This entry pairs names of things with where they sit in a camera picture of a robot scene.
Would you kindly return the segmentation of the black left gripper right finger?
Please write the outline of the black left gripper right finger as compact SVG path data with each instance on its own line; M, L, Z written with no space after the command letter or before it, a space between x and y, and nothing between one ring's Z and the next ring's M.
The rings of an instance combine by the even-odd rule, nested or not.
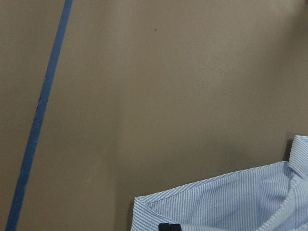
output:
M180 231L180 224L170 224L170 231Z

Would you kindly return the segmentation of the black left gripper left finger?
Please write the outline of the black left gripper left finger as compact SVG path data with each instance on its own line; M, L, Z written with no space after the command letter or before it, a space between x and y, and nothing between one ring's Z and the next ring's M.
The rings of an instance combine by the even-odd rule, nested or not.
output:
M161 223L158 225L159 231L170 231L170 224L168 223Z

